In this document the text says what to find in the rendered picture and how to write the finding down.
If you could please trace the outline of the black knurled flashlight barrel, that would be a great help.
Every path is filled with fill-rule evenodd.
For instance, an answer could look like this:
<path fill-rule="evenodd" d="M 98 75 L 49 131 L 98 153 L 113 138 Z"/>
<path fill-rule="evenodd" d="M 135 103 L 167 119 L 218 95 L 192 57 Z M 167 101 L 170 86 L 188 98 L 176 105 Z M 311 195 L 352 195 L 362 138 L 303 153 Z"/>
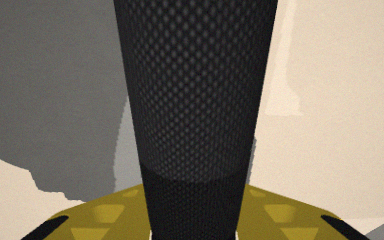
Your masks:
<path fill-rule="evenodd" d="M 236 240 L 279 0 L 113 0 L 151 240 Z"/>

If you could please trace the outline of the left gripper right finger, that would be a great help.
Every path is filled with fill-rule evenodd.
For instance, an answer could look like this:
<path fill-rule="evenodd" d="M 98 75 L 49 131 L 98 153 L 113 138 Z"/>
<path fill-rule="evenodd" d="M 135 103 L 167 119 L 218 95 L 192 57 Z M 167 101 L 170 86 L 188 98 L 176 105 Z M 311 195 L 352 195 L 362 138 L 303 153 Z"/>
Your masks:
<path fill-rule="evenodd" d="M 325 209 L 245 185 L 238 240 L 348 240 L 325 220 Z"/>

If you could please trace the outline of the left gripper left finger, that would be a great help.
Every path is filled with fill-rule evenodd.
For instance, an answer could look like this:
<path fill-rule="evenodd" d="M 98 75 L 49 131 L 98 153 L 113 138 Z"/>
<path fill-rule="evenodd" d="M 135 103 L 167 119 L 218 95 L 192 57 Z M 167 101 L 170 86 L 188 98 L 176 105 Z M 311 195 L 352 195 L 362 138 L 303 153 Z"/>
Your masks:
<path fill-rule="evenodd" d="M 69 218 L 43 240 L 149 240 L 143 184 L 62 210 Z M 46 220 L 46 221 L 47 221 Z"/>

